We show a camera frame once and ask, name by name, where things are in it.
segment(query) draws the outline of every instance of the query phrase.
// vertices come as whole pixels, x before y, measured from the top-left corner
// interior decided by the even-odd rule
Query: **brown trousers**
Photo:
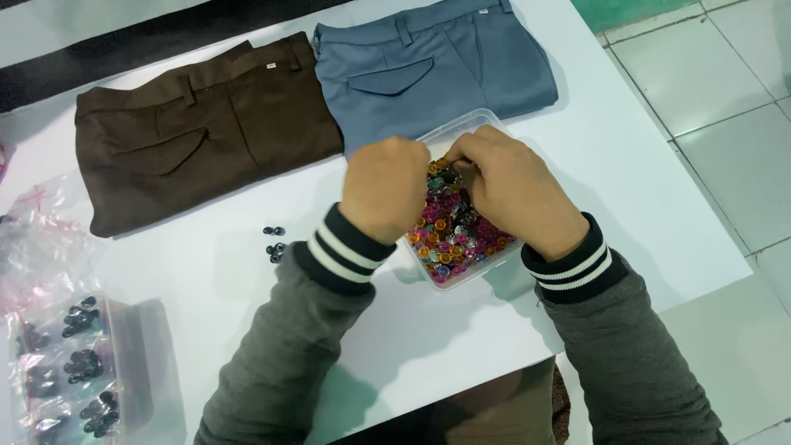
[[[554,357],[503,375],[333,445],[562,445],[570,402]]]
[[[109,237],[343,152],[304,32],[77,98],[77,160]]]

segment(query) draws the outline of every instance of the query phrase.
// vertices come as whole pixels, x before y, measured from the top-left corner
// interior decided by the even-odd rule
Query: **black and white striped cuff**
[[[612,253],[596,220],[582,212],[590,230],[582,244],[560,260],[547,263],[529,245],[522,248],[522,262],[550,302],[567,304],[591,299],[626,276],[620,258]]]
[[[335,203],[306,242],[292,252],[311,280],[339,294],[363,295],[371,290],[371,275],[396,245],[383,245],[352,225]]]

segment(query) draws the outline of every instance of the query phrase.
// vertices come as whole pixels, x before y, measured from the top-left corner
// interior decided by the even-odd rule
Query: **waistband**
[[[499,6],[504,13],[513,12],[509,0],[443,0],[350,28],[333,28],[319,23],[314,37],[317,51],[321,43],[370,45],[401,39],[404,45],[409,45],[412,43],[410,32],[422,31],[475,11]]]
[[[298,32],[277,42],[251,48],[237,59],[218,56],[173,68],[135,89],[94,87],[77,96],[74,119],[79,120],[91,112],[145,108],[180,98],[190,106],[195,103],[195,91],[231,81],[255,67],[270,63],[285,63],[292,71],[315,66],[316,59],[308,35],[304,31]]]

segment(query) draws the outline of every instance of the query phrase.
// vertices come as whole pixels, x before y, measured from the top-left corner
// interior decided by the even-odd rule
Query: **sleeve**
[[[341,337],[372,302],[371,275],[395,250],[365,236],[337,204],[307,242],[292,244],[271,300],[220,370],[195,443],[302,443]]]
[[[583,215],[591,228],[577,250],[546,263],[525,247],[522,259],[579,372],[593,442],[727,444],[642,277]]]

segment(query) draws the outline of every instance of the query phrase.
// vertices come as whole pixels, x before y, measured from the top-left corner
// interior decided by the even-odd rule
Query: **blue trousers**
[[[508,0],[444,0],[343,29],[319,23],[313,45],[347,157],[476,108],[505,119],[558,100],[547,54]]]

